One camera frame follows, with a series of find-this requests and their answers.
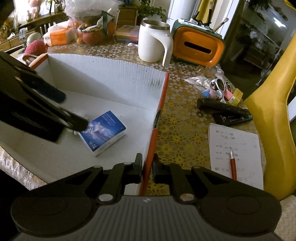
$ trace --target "pen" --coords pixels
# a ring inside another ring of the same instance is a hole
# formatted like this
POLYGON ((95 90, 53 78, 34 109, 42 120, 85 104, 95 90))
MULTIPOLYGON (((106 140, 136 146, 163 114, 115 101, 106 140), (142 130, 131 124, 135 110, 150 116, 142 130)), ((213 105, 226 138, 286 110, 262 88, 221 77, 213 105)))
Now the pen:
POLYGON ((232 179, 237 181, 237 167, 235 165, 235 159, 232 150, 230 150, 230 167, 232 179))

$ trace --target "black remote control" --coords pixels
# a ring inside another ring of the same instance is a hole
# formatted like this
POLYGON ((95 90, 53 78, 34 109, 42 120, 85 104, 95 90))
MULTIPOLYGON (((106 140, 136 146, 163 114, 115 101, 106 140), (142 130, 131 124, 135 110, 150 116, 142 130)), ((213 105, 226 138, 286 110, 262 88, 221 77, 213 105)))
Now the black remote control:
POLYGON ((245 118, 249 117, 249 112, 248 110, 230 105, 230 104, 225 104, 222 102, 219 102, 217 100, 208 100, 208 99, 203 99, 203 98, 198 98, 197 99, 197 107, 200 110, 204 109, 213 109, 213 110, 219 110, 223 112, 230 112, 234 114, 239 114, 244 116, 245 118))
POLYGON ((240 124, 245 121, 253 120, 251 113, 249 112, 248 117, 244 117, 239 114, 233 114, 229 112, 220 112, 212 114, 216 124, 223 125, 223 126, 233 126, 240 124))

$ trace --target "yellow chair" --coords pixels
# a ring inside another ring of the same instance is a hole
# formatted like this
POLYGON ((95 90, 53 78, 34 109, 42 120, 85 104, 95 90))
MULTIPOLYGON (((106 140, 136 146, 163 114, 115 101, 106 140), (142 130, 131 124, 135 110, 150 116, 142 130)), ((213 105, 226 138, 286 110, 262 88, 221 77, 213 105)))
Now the yellow chair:
POLYGON ((265 82, 245 101, 266 156, 264 190, 278 200, 296 188, 296 148, 287 110, 295 79, 296 34, 265 82))

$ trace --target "mug rim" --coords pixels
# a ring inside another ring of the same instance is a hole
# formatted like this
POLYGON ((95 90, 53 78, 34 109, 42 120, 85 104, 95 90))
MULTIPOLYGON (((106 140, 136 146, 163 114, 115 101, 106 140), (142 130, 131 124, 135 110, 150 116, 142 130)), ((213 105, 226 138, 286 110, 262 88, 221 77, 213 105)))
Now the mug rim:
POLYGON ((141 22, 141 25, 146 28, 157 30, 170 30, 170 25, 161 21, 145 19, 141 22))

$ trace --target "lace tablecloth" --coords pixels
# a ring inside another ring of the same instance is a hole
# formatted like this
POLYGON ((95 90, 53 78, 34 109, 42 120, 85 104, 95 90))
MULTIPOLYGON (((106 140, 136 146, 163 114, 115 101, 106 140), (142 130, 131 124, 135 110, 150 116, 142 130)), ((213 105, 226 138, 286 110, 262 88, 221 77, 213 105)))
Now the lace tablecloth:
MULTIPOLYGON (((170 74, 169 85, 159 123, 155 152, 158 153, 161 161, 177 163, 185 169, 190 169, 194 165, 210 169, 207 133, 208 126, 210 123, 214 123, 214 119, 210 114, 196 108, 196 100, 201 97, 201 94, 192 85, 183 81, 186 77, 193 77, 201 73, 207 76, 211 74, 209 69, 206 70, 200 66, 176 61, 171 61, 166 68, 161 65, 161 60, 158 63, 143 62, 138 56, 137 47, 129 47, 123 43, 101 46, 77 44, 51 46, 48 52, 120 59, 168 72, 170 74)), ((235 126, 235 128, 258 134, 253 121, 235 126)), ((266 160, 262 145, 260 147, 262 168, 264 170, 266 160)), ((2 149, 0 149, 0 153, 0 168, 24 184, 28 189, 45 184, 2 149)), ((167 185, 149 182, 147 195, 166 194, 169 194, 167 185)))

